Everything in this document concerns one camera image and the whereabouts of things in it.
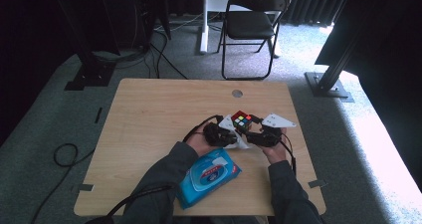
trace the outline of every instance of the dark jacket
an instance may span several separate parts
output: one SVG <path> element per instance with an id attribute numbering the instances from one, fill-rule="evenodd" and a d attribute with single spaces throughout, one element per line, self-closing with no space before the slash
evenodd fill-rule
<path id="1" fill-rule="evenodd" d="M 168 184 L 177 185 L 197 159 L 198 154 L 192 147 L 177 142 L 168 155 L 149 168 L 132 193 Z M 275 163 L 269 167 L 269 172 L 277 223 L 320 223 L 317 209 L 308 201 L 289 163 Z M 171 223 L 176 192 L 177 189 L 173 188 L 134 200 L 126 205 L 119 224 Z"/>

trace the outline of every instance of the person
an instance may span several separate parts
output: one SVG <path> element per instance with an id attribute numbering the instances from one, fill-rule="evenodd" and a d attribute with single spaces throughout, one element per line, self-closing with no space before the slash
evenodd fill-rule
<path id="1" fill-rule="evenodd" d="M 165 185 L 177 186 L 186 171 L 202 155 L 218 148 L 210 146 L 198 127 L 186 142 L 176 142 L 168 155 L 153 164 L 143 175 L 133 193 Z M 273 147 L 259 146 L 267 156 L 270 166 L 272 205 L 277 223 L 322 223 L 317 209 L 297 182 L 286 159 L 285 148 L 278 143 Z M 177 188 L 151 193 L 127 203 L 119 224 L 172 223 L 173 202 Z"/>

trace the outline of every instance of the colorful puzzle cube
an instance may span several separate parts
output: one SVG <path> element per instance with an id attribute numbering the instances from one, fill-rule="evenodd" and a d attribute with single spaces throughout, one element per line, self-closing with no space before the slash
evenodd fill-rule
<path id="1" fill-rule="evenodd" d="M 235 126 L 236 128 L 249 130 L 251 128 L 252 118 L 248 114 L 238 111 L 234 115 L 232 115 L 232 122 L 233 126 Z"/>

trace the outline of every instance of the wooden tabletop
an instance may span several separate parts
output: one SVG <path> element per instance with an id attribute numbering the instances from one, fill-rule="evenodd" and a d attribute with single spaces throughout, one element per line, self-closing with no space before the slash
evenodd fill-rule
<path id="1" fill-rule="evenodd" d="M 236 98 L 233 91 L 243 95 Z M 297 159 L 298 181 L 319 214 L 324 213 L 320 188 L 309 186 L 317 177 L 286 84 L 151 79 L 120 82 L 84 181 L 94 190 L 80 192 L 75 213 L 107 214 L 193 126 L 211 115 L 237 111 L 258 117 L 274 112 L 297 124 L 288 128 L 287 136 Z M 274 215 L 269 162 L 261 149 L 253 145 L 228 152 L 242 169 L 239 176 L 186 210 L 176 199 L 174 215 Z"/>

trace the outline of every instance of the gray carpet floor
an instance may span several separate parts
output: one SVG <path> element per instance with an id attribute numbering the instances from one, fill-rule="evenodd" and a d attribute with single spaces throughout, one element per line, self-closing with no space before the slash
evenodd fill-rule
<path id="1" fill-rule="evenodd" d="M 201 55 L 200 26 L 174 25 L 173 28 L 172 40 L 163 50 L 172 65 L 188 79 L 222 80 L 221 53 L 214 53 L 219 31 L 210 29 L 209 52 Z M 353 103 L 316 98 L 307 84 L 305 72 L 326 70 L 326 66 L 314 63 L 328 34 L 329 28 L 283 26 L 279 39 L 282 55 L 275 59 L 270 76 L 264 80 L 289 86 L 316 175 L 327 183 L 321 189 L 326 204 L 322 217 L 329 224 L 421 223 L 421 193 L 358 78 L 346 72 L 340 76 Z M 165 40 L 155 33 L 152 44 L 162 50 Z M 236 47 L 228 52 L 228 66 L 233 68 L 228 68 L 228 73 L 265 73 L 269 61 L 267 46 L 259 54 L 251 50 L 239 55 L 240 50 L 249 51 Z M 74 143 L 80 159 L 96 147 L 119 81 L 156 78 L 154 64 L 159 57 L 151 51 L 137 56 L 137 60 L 119 62 L 108 87 L 64 91 L 81 65 L 77 56 L 70 57 L 57 69 L 0 148 L 0 223 L 31 222 L 37 208 L 68 169 L 54 162 L 55 149 L 63 143 Z M 122 51 L 123 56 L 133 53 L 134 50 Z M 97 54 L 117 58 L 104 52 Z M 159 75 L 161 79 L 183 79 L 162 58 Z M 65 148 L 58 153 L 58 159 L 69 163 L 73 153 Z M 73 211 L 78 197 L 73 187 L 83 183 L 90 161 L 91 157 L 72 168 L 40 211 L 36 223 L 84 223 L 90 219 Z"/>

